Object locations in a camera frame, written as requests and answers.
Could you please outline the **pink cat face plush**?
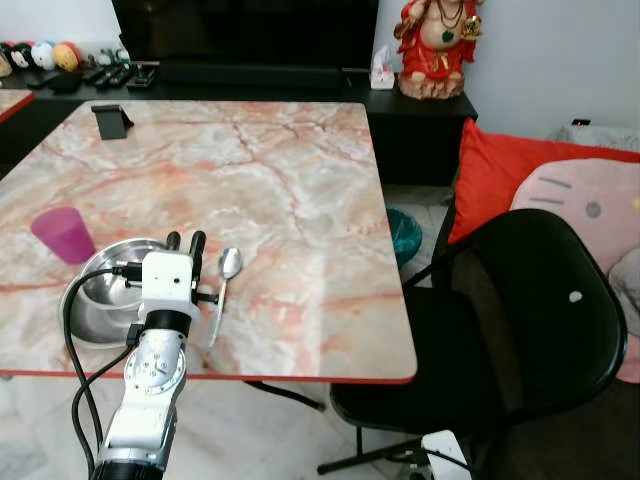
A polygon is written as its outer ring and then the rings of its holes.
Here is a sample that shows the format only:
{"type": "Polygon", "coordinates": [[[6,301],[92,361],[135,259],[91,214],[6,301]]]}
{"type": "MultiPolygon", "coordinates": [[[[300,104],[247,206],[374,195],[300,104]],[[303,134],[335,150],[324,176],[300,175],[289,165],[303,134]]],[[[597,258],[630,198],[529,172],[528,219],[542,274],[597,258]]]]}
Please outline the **pink cat face plush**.
{"type": "Polygon", "coordinates": [[[567,221],[609,275],[639,248],[639,165],[605,159],[544,164],[517,188],[509,207],[547,210],[567,221]]]}

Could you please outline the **white tissue pack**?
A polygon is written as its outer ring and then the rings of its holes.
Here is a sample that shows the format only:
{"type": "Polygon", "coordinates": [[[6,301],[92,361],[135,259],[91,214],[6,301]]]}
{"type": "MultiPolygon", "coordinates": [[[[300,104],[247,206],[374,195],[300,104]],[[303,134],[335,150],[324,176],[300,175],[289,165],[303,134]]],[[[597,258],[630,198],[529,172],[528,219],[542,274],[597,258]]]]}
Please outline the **white tissue pack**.
{"type": "Polygon", "coordinates": [[[369,87],[371,90],[393,90],[396,86],[396,73],[390,64],[390,46],[381,45],[372,60],[369,69],[369,87]]]}

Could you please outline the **black phone stand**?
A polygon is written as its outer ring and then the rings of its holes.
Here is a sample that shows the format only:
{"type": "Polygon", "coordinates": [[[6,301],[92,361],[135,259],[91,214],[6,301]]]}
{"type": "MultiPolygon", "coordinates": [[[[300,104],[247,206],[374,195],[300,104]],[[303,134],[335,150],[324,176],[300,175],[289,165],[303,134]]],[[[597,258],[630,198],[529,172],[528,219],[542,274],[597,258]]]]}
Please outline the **black phone stand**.
{"type": "Polygon", "coordinates": [[[134,124],[120,105],[93,105],[91,113],[99,128],[101,140],[124,140],[134,124]]]}

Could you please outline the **stainless steel bowl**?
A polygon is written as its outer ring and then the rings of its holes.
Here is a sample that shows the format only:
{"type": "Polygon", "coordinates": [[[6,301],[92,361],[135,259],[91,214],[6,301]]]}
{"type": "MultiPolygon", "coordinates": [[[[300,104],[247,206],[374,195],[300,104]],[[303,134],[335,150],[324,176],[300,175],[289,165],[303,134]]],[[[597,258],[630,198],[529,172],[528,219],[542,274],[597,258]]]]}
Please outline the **stainless steel bowl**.
{"type": "MultiPolygon", "coordinates": [[[[163,250],[160,239],[122,239],[109,244],[87,260],[82,273],[111,268],[119,262],[140,262],[146,253],[163,250]]],[[[65,292],[70,301],[70,334],[91,349],[123,346],[129,326],[138,320],[141,288],[114,275],[87,280],[76,293],[65,292]]]]}

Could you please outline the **black metal table legs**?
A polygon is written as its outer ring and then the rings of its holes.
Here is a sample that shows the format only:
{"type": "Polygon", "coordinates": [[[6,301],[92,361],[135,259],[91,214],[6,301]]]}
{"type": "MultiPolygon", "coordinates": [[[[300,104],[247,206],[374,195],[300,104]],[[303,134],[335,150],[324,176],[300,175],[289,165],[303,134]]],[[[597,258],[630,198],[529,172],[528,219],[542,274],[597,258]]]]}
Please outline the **black metal table legs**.
{"type": "Polygon", "coordinates": [[[260,392],[271,394],[271,396],[287,398],[289,401],[301,403],[303,406],[311,408],[311,410],[316,410],[317,412],[324,412],[326,410],[325,403],[321,402],[320,399],[303,396],[303,394],[294,392],[294,390],[274,387],[274,385],[266,384],[264,381],[244,381],[244,384],[253,389],[260,390],[260,392]]]}

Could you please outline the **red laughing buddha statue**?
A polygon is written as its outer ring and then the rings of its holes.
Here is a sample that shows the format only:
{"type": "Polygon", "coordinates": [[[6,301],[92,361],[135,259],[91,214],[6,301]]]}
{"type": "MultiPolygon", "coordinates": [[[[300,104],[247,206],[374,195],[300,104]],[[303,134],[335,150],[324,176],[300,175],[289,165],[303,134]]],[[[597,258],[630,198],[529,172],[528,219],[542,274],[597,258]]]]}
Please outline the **red laughing buddha statue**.
{"type": "Polygon", "coordinates": [[[465,87],[463,65],[483,35],[477,8],[486,0],[408,0],[393,35],[403,70],[397,84],[411,99],[453,99],[465,87]]]}

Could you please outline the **red cushion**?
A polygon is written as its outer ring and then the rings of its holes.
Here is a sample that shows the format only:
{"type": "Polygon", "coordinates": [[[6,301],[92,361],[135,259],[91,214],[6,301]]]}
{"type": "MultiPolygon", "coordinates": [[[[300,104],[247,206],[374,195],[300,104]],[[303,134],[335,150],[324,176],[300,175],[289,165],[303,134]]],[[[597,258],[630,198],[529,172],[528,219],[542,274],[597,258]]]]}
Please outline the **red cushion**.
{"type": "Polygon", "coordinates": [[[453,244],[508,211],[517,188],[539,166],[556,161],[605,159],[639,163],[639,152],[486,133],[474,119],[463,124],[460,169],[454,183],[453,244]]]}

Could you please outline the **black flat case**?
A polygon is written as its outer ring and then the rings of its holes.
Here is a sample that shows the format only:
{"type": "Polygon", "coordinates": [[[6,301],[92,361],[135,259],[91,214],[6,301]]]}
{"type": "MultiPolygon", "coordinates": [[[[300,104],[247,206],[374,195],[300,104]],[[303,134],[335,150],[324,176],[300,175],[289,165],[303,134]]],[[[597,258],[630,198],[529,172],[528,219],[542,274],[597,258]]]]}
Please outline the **black flat case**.
{"type": "Polygon", "coordinates": [[[83,83],[84,74],[74,70],[74,72],[61,72],[47,78],[40,84],[42,90],[50,90],[54,93],[74,93],[79,90],[83,83]]]}

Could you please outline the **black white egg toy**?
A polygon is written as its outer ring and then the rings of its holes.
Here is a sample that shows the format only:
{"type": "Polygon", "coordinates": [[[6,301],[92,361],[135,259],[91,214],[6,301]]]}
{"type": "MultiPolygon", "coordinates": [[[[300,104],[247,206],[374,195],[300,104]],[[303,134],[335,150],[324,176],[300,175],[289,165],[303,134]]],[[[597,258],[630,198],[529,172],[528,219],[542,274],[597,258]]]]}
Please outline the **black white egg toy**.
{"type": "Polygon", "coordinates": [[[31,70],[33,63],[29,42],[17,42],[17,44],[5,44],[4,52],[12,64],[14,70],[31,70]]]}

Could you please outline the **black chair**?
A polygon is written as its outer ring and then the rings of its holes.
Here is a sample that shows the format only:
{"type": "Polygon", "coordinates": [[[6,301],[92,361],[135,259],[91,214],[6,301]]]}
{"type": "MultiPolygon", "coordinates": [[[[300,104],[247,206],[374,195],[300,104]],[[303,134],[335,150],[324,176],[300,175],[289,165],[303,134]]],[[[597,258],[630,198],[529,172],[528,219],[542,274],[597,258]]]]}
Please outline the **black chair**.
{"type": "Polygon", "coordinates": [[[415,348],[406,384],[338,383],[330,404],[358,430],[401,443],[321,463],[317,474],[387,460],[421,465],[422,436],[474,449],[513,425],[599,396],[625,358],[625,314],[588,247],[553,212],[503,212],[402,284],[415,348]]]}

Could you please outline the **steel spoon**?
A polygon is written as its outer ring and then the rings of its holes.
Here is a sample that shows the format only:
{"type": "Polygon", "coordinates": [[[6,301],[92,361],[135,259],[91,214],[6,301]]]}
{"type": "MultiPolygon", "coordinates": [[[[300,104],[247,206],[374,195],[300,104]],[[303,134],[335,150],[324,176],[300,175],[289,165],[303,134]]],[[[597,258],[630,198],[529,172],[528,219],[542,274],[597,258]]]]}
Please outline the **steel spoon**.
{"type": "Polygon", "coordinates": [[[241,273],[244,262],[242,259],[242,253],[237,247],[225,247],[221,251],[219,259],[220,269],[220,291],[218,292],[218,301],[216,301],[214,319],[211,321],[209,335],[207,335],[206,348],[212,349],[215,347],[216,339],[220,332],[221,323],[223,323],[223,316],[225,311],[225,305],[227,305],[227,293],[230,280],[236,278],[241,273]]]}

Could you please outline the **grey pillow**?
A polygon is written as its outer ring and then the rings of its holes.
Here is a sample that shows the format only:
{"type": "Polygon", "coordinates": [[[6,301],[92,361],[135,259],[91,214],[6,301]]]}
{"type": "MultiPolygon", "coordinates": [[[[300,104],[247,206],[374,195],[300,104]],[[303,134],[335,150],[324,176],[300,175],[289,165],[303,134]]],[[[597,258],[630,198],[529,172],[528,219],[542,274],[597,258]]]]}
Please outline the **grey pillow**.
{"type": "Polygon", "coordinates": [[[627,252],[609,271],[608,279],[620,301],[628,333],[640,335],[640,248],[627,252]]]}

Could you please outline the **purple plastic cup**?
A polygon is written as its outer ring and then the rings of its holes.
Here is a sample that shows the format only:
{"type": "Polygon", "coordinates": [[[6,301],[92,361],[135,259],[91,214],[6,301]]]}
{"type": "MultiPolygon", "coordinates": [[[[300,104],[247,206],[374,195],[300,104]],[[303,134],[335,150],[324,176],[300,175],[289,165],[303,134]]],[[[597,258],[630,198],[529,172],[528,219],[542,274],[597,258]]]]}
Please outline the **purple plastic cup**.
{"type": "Polygon", "coordinates": [[[83,264],[97,252],[90,229],[76,207],[55,207],[42,212],[29,229],[67,264],[83,264]]]}

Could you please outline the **black television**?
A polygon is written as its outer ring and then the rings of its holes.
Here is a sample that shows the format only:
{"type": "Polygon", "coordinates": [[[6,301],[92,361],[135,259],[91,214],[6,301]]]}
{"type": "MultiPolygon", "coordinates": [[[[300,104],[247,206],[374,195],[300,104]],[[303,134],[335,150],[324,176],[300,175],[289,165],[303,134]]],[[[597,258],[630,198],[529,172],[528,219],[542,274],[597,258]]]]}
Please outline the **black television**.
{"type": "Polygon", "coordinates": [[[360,68],[379,0],[111,0],[120,41],[146,61],[360,68]]]}

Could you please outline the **teal waste bin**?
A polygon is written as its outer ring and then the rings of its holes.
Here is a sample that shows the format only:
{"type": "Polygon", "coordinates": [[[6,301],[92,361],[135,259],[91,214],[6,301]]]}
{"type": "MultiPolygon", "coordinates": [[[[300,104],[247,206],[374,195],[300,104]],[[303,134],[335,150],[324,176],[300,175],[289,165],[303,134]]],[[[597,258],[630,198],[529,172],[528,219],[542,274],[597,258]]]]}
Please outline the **teal waste bin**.
{"type": "Polygon", "coordinates": [[[387,218],[390,227],[394,255],[398,268],[403,268],[419,253],[424,232],[415,216],[397,207],[388,207],[387,218]]]}

